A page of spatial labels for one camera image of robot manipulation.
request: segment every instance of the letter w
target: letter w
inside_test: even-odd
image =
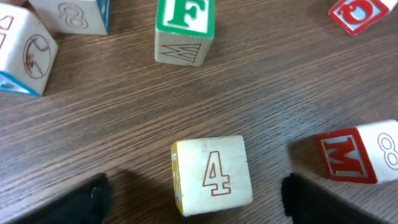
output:
[[[172,50],[169,52],[163,52],[162,54],[194,63],[199,53],[200,46],[201,44],[162,45],[162,47]]]

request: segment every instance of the wood grain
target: wood grain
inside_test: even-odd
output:
[[[199,68],[156,63],[156,1],[114,0],[111,35],[61,35],[45,96],[0,94],[0,221],[105,172],[107,223],[290,223],[280,197],[297,171],[398,223],[398,183],[324,178],[316,133],[398,119],[398,12],[350,37],[330,0],[217,0]],[[183,219],[170,146],[244,136],[254,203]]]

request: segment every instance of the red block face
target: red block face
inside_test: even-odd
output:
[[[319,134],[317,144],[330,179],[366,184],[377,182],[356,128]]]
[[[329,15],[349,34],[356,35],[389,12],[380,0],[340,0]]]

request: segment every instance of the wooden block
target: wooden block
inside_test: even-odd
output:
[[[0,90],[40,96],[57,51],[30,11],[0,3]]]
[[[111,0],[30,0],[49,29],[65,34],[109,34]]]
[[[27,0],[0,0],[0,3],[7,3],[7,4],[15,5],[15,6],[21,6],[26,1]]]
[[[200,66],[214,39],[215,0],[159,0],[155,59]]]
[[[397,130],[398,122],[388,120],[319,134],[329,178],[365,184],[398,179]]]
[[[356,35],[390,13],[398,0],[339,0],[330,17],[345,31]]]
[[[182,215],[252,202],[242,136],[177,141],[171,153],[175,199]]]

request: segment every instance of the red block border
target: red block border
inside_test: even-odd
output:
[[[340,136],[346,136],[346,135],[354,136],[355,143],[358,146],[358,151],[361,155],[366,172],[368,173],[368,177],[337,177],[331,173],[331,170],[329,169],[328,165],[328,159],[326,158],[326,154],[323,150],[322,140],[336,138]],[[318,149],[322,157],[323,165],[325,166],[326,174],[330,179],[337,181],[364,183],[364,184],[377,183],[376,174],[374,173],[373,166],[369,159],[369,155],[366,152],[365,145],[363,144],[361,136],[359,135],[359,131],[356,128],[347,128],[338,131],[332,131],[329,133],[318,134],[316,135],[316,139],[317,139]]]
[[[373,23],[375,23],[377,20],[381,19],[383,16],[385,16],[386,14],[389,13],[389,9],[388,7],[383,4],[380,0],[370,0],[371,2],[373,2],[380,10],[380,14],[376,15],[375,17],[373,17],[372,19],[366,21],[364,24],[362,24],[360,27],[358,27],[356,30],[351,30],[347,24],[344,23],[344,21],[342,21],[338,16],[336,16],[336,14],[334,14],[333,12],[335,10],[337,10],[340,6],[342,6],[347,0],[341,0],[339,2],[337,2],[330,10],[329,10],[329,16],[336,21],[342,28],[344,28],[345,31],[347,31],[347,33],[351,34],[351,35],[356,35],[360,32],[362,32],[363,30],[365,30],[366,28],[368,28],[370,25],[372,25]]]

